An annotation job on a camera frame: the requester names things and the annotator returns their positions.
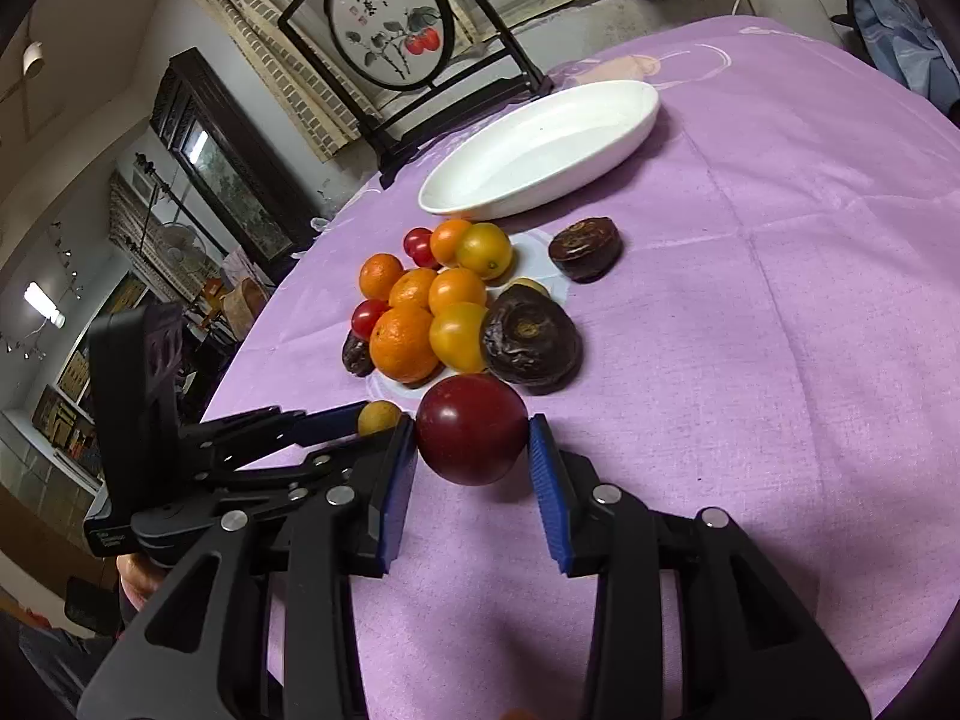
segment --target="dark wooden mirror frame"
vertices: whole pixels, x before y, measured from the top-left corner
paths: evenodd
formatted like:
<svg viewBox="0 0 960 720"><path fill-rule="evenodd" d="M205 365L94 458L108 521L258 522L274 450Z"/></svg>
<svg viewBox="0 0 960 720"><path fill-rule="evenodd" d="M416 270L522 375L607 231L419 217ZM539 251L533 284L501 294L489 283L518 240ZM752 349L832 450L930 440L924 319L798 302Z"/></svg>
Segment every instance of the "dark wooden mirror frame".
<svg viewBox="0 0 960 720"><path fill-rule="evenodd" d="M190 162L184 148L195 122L200 122L230 166L290 239L292 243L286 250L266 257ZM186 50L170 60L160 81L150 124L248 257L275 283L280 283L295 264L290 254L313 242L316 233L310 220L316 210L197 49Z"/></svg>

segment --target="blue cloth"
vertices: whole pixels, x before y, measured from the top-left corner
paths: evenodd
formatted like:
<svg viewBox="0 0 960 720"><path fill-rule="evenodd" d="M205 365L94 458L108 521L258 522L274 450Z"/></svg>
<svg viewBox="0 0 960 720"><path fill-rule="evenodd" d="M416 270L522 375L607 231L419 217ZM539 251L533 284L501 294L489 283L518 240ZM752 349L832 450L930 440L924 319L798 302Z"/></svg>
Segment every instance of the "blue cloth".
<svg viewBox="0 0 960 720"><path fill-rule="evenodd" d="M877 69L949 113L960 79L930 22L900 0L853 0L853 17Z"/></svg>

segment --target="person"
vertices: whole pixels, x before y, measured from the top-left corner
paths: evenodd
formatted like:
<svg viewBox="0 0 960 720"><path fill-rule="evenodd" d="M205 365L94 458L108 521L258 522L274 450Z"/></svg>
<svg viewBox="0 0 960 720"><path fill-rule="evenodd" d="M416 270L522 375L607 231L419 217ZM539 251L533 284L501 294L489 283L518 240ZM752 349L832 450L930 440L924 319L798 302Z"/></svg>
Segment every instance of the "person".
<svg viewBox="0 0 960 720"><path fill-rule="evenodd" d="M120 608L129 623L163 581L143 555L117 557ZM0 613L0 717L68 720L83 690L112 649L112 637L80 638L22 624Z"/></svg>

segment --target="plate rim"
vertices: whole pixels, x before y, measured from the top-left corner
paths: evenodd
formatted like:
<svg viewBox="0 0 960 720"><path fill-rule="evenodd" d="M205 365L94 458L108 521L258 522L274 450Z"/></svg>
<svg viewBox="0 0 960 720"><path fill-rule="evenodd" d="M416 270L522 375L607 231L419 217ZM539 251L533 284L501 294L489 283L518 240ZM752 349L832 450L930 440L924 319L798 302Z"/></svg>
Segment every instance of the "plate rim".
<svg viewBox="0 0 960 720"><path fill-rule="evenodd" d="M578 167L579 165L583 165L584 162L587 162L587 160L597 156L597 154L599 154L600 152L606 151L607 148L610 148L611 146L614 146L617 143L620 143L626 137L628 137L636 129L636 127L632 128L631 130L628 130L626 133L621 135L616 140L606 143L606 145L599 146L598 148L595 148L593 151L588 151L587 153L584 153L584 155L581 156L579 159L577 159L574 162L571 162L569 165L563 167L561 170L557 170L556 172L552 172L550 175L546 175L542 178L535 179L526 184L521 184L520 186L510 191L510 193L501 194L501 196L494 197L493 199L487 199L481 202L475 202L467 205L459 205L454 208L448 208L442 211L440 209L436 209L435 207L424 204L424 190L426 189L427 185L430 183L430 180L433 178L433 176L440 170L441 167L443 167L443 165L446 164L446 162L448 162L449 159L452 159L453 156L460 151L460 149L466 148L473 141L474 138L477 138L479 135L486 132L489 127L493 126L493 124L506 122L508 119L510 119L510 117L515 116L516 114L520 114L521 112L528 111L532 105L536 105L537 103L547 103L548 101L555 100L556 98L562 97L563 95L566 95L570 92L581 92L582 90L587 89L590 86L597 86L597 85L604 85L604 84L616 84L618 86L622 86L624 84L631 85L631 86L640 85L640 86L645 86L649 88L654 93L654 106L651 109L650 114L648 114L647 117L644 117L644 119L641 119L640 122L646 121L646 119L649 119L649 118L654 118L659 114L659 110L661 109L661 94L659 93L659 90L656 88L656 86L654 86L653 84L649 84L646 81L638 81L636 79L609 79L605 81L594 81L594 83L583 84L580 86L571 87L569 89L560 90L560 92L556 92L553 95L549 95L548 97L539 98L538 100L533 100L531 101L531 103L528 103L527 105L521 105L520 108L517 108L517 110L511 111L506 116L502 116L499 119L497 119L495 122L490 122L490 124L488 124L486 127L482 127L477 132L474 132L472 135L470 135L470 137L467 138L466 141L463 141L462 143L460 143L459 146L457 146L457 148L454 148L453 151L451 151L447 156L445 156L443 160L440 161L440 164L437 165L437 167L434 167L434 169L431 170L429 175L427 175L426 180L424 180L424 184L421 185L421 189L419 189L418 195L416 196L416 204L419 205L419 208L422 211L426 211L426 213L429 213L430 215L442 215L443 217L448 217L449 215L455 215L455 214L462 214L465 211L475 211L480 208L485 208L488 205L491 205L493 203L498 203L498 202L502 202L503 200L510 199L510 197L515 196L521 191L532 189L533 187L538 186L539 184L549 181L551 178L555 178L556 176L562 175L563 173L568 172L569 170L573 170L575 167Z"/></svg>

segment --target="oval white dish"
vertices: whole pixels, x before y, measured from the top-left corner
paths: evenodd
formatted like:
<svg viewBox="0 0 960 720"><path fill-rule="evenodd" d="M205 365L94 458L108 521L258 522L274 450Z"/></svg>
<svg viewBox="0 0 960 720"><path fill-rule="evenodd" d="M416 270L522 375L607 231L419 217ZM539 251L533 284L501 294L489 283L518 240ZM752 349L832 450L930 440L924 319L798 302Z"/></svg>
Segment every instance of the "oval white dish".
<svg viewBox="0 0 960 720"><path fill-rule="evenodd" d="M435 167L419 193L429 214L480 221L544 205L613 170L643 143L659 93L600 81L535 100L484 127Z"/></svg>

